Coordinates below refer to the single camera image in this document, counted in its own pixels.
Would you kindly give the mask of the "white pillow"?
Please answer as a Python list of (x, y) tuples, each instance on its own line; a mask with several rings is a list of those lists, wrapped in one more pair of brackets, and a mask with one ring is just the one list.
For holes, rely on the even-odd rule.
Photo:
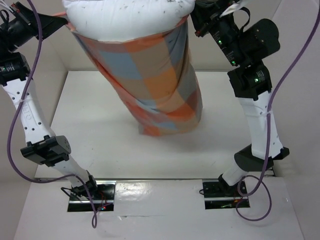
[(101, 42), (124, 42), (174, 29), (194, 9), (193, 0), (64, 0), (75, 31)]

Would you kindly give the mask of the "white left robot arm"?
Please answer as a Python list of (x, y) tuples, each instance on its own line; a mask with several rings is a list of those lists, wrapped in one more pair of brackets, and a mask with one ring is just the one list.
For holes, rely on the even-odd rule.
[(71, 183), (71, 192), (92, 200), (99, 187), (94, 177), (80, 167), (71, 156), (71, 146), (63, 135), (56, 135), (46, 122), (37, 99), (33, 75), (39, 61), (42, 41), (65, 26), (64, 17), (37, 13), (34, 5), (20, 2), (6, 5), (0, 12), (0, 85), (16, 108), (7, 138), (7, 156), (11, 155), (11, 139), (17, 119), (24, 129), (24, 158), (46, 165), (63, 174)]

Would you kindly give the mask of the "orange grey checked pillowcase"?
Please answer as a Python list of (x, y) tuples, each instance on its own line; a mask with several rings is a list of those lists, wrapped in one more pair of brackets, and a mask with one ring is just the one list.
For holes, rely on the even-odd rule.
[(188, 16), (175, 28), (127, 41), (98, 41), (72, 32), (138, 122), (142, 135), (183, 134), (201, 121), (202, 95), (190, 60)]

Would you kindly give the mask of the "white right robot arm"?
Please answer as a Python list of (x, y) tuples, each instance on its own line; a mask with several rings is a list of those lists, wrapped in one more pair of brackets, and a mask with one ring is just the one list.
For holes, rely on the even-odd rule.
[(234, 164), (218, 178), (223, 196), (232, 195), (247, 173), (265, 171), (290, 153), (269, 108), (272, 81), (263, 62), (280, 49), (278, 27), (266, 18), (238, 27), (234, 12), (239, 10), (247, 10), (243, 0), (198, 0), (191, 12), (195, 35), (211, 35), (233, 66), (227, 75), (249, 127), (250, 145), (234, 155)]

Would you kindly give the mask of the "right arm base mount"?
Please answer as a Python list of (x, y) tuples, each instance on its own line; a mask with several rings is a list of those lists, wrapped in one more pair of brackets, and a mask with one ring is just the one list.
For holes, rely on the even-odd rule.
[(204, 179), (198, 192), (204, 197), (206, 210), (235, 209), (237, 205), (239, 208), (250, 207), (248, 197), (241, 196), (236, 186), (224, 191), (218, 179)]

